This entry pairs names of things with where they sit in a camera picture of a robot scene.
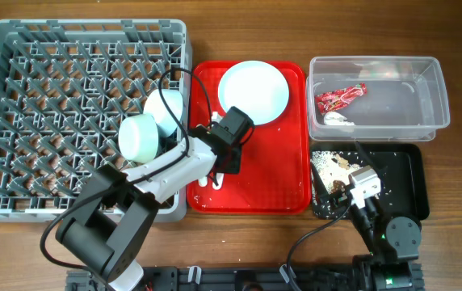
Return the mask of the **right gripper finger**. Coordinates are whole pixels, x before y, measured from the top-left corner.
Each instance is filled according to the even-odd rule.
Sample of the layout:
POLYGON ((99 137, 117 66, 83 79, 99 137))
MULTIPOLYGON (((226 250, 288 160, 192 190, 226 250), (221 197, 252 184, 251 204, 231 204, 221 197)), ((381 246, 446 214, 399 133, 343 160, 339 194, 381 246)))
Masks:
POLYGON ((315 165, 311 163, 310 166, 312 172, 313 190, 315 191, 315 197, 326 198, 329 195, 329 192, 327 191, 326 186, 324 185, 315 165))
POLYGON ((377 173, 385 174, 387 167, 378 167, 359 141, 355 141, 355 148, 359 156, 377 173))

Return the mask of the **food scraps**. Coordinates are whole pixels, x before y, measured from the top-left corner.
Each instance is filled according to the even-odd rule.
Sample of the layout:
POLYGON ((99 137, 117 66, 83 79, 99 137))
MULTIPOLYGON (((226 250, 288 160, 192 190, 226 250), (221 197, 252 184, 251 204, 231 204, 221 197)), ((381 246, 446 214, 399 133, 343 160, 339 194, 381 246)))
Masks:
POLYGON ((328 193, 336 191, 341 185, 348 185, 349 174, 360 168, 358 163, 350 163, 340 152, 333 151, 312 152, 311 162, 328 193))

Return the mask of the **red snack wrapper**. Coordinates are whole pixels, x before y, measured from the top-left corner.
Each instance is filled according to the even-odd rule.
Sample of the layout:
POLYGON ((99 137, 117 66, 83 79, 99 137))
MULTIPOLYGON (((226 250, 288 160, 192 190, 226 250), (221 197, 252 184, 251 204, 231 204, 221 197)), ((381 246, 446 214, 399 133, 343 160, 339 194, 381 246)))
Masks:
POLYGON ((361 82, 354 86, 329 91, 315 96, 317 109, 322 115, 328 112, 336 112, 349 106, 357 97, 366 95, 366 84, 361 82))

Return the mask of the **white plastic spoon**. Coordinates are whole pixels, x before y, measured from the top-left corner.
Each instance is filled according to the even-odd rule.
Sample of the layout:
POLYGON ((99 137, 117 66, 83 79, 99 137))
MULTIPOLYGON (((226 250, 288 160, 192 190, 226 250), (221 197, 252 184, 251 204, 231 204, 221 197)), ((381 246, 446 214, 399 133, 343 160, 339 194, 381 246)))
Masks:
POLYGON ((202 188, 206 187, 208 185, 208 178, 204 176, 203 178, 199 179, 198 185, 202 188))

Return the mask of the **mint green bowl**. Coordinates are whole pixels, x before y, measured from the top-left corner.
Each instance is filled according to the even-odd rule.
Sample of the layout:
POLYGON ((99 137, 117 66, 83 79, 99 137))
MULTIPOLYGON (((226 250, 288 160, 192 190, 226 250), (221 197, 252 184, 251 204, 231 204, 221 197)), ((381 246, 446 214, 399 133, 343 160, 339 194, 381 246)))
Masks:
POLYGON ((118 134, 118 146, 124 158, 140 163, 155 159, 159 147, 159 134, 152 115, 144 113, 125 118, 118 134))

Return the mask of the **white tissue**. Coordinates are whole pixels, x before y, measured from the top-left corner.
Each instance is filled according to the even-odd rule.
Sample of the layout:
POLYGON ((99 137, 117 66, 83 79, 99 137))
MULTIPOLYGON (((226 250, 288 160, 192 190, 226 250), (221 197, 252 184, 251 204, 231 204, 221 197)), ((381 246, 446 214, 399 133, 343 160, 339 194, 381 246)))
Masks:
POLYGON ((353 126, 355 123, 349 121, 344 115, 338 112, 327 112, 324 115, 323 119, 325 125, 344 125, 344 126, 353 126))

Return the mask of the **light blue bowl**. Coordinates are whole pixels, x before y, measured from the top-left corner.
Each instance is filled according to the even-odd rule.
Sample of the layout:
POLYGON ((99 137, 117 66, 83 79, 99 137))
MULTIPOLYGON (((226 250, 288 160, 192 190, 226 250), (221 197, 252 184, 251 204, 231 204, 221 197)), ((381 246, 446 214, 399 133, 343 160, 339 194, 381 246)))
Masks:
POLYGON ((176 121, 180 121, 183 114, 183 96, 177 90, 154 90, 143 108, 143 112, 150 114, 158 127, 160 137, 169 137, 178 128, 176 121))

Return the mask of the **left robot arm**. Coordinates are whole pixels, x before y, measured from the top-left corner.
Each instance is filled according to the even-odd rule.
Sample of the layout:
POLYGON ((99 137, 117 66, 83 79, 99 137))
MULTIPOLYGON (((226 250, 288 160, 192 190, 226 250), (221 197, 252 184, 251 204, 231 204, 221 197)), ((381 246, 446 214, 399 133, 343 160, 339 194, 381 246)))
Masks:
POLYGON ((111 290, 132 290, 144 275, 136 261, 160 206, 189 183, 240 171, 242 146, 254 122, 236 107, 207 128, 184 133, 172 150, 144 165, 100 167, 69 212, 59 218, 57 241, 111 290))

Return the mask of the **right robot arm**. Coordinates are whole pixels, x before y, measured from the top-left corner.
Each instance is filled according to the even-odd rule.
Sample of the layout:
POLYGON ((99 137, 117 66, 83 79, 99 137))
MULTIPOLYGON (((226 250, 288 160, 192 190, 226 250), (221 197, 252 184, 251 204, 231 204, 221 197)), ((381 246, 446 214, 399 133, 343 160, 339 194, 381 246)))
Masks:
POLYGON ((310 149, 314 214, 348 219, 368 253, 312 270, 315 290, 423 290, 422 220, 430 213, 422 156, 397 143, 322 143, 310 149))

